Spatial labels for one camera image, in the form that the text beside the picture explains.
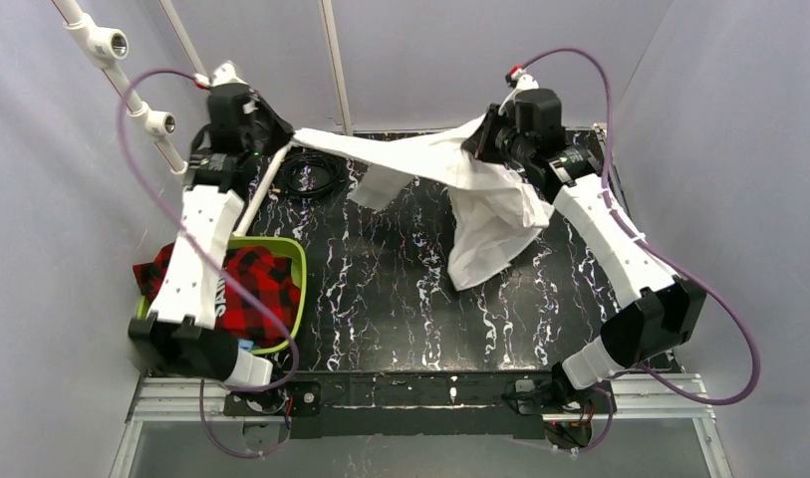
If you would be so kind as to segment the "white cloth sheet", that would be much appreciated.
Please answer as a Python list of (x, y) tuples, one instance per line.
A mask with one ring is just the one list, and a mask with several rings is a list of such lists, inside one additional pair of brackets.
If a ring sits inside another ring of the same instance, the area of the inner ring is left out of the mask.
[(447, 272), (455, 290), (476, 287), (504, 269), (548, 227), (553, 206), (504, 165), (472, 158), (463, 148), (480, 119), (442, 132), (391, 141), (334, 134), (311, 128), (294, 143), (367, 165), (350, 199), (385, 209), (415, 179), (444, 185), (455, 219)]

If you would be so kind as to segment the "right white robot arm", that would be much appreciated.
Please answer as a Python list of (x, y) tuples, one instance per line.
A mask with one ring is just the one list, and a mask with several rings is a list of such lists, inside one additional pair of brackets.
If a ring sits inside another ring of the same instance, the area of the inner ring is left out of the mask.
[(521, 67), (506, 81), (511, 94), (489, 106), (463, 144), (481, 162), (515, 162), (528, 181), (581, 235), (616, 295), (619, 311), (580, 351), (556, 363), (548, 377), (519, 379), (503, 400), (522, 415), (572, 402), (585, 404), (594, 386), (687, 342), (706, 293), (694, 281), (644, 251), (634, 226), (622, 229), (607, 201), (604, 166), (587, 148), (568, 142), (557, 95)]

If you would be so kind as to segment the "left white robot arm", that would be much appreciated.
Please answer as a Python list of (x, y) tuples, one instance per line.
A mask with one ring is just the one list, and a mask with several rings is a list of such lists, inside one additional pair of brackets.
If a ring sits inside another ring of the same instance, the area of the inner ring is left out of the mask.
[(281, 119), (226, 61), (210, 77), (193, 76), (208, 91), (209, 122), (191, 145), (182, 211), (167, 213), (178, 226), (164, 279), (144, 318), (128, 334), (141, 355), (161, 372), (211, 379), (234, 390), (262, 392), (284, 384), (274, 365), (243, 350), (216, 327), (219, 291), (242, 289), (222, 268), (229, 240), (246, 210), (244, 167), (288, 150), (292, 126)]

